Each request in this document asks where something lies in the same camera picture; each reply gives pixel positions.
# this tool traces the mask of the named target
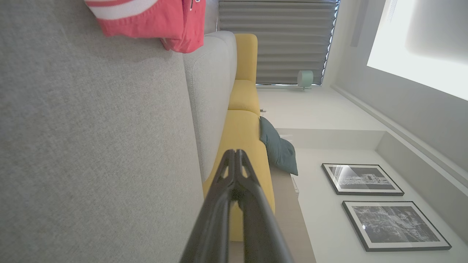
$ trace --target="yellow armrest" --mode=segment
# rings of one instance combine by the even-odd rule
[[[235,34],[237,43],[237,73],[236,80],[257,79],[258,40],[253,34]]]

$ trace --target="gray wall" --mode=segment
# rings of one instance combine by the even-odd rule
[[[384,4],[370,1],[358,46],[345,45],[337,85],[468,170],[468,101],[367,66]]]

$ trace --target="yellow sofa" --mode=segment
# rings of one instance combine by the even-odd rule
[[[252,163],[255,174],[275,212],[275,198],[271,184],[270,167],[265,145],[260,141],[260,106],[256,90],[257,37],[252,34],[236,34],[237,72],[229,98],[221,142],[208,179],[203,183],[206,197],[213,182],[223,153],[228,149],[242,149]],[[229,236],[232,241],[243,241],[242,210],[234,204],[230,214]]]

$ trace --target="bright white light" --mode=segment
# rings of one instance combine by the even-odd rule
[[[409,52],[405,47],[415,0],[398,1],[383,14],[367,65],[468,100],[468,65]]]

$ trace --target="brown wooden surface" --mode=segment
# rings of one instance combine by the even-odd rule
[[[302,217],[291,176],[275,167],[270,167],[273,192],[275,194],[276,221],[283,233],[296,263],[315,263],[306,224]],[[229,262],[244,262],[242,242],[229,244]]]

